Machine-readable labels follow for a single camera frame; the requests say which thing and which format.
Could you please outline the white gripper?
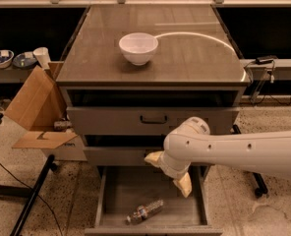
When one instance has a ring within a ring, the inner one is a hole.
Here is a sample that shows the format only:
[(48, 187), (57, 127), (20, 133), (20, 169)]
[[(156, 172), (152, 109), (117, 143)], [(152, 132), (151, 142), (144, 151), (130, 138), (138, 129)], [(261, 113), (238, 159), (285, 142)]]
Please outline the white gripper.
[(159, 167), (165, 175), (173, 178), (174, 185), (181, 191), (185, 198), (192, 193), (192, 181), (188, 169), (188, 161), (178, 160), (170, 156), (166, 151), (155, 151), (145, 157), (145, 162), (154, 167)]

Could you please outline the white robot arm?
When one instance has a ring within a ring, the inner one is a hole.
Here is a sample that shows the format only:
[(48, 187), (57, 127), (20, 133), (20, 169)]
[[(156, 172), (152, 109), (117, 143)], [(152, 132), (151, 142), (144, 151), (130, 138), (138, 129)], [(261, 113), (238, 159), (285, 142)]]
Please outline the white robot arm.
[(208, 124), (191, 117), (170, 132), (163, 150), (145, 162), (173, 179), (187, 197), (192, 192), (188, 169), (193, 163), (218, 164), (291, 180), (291, 131), (213, 135)]

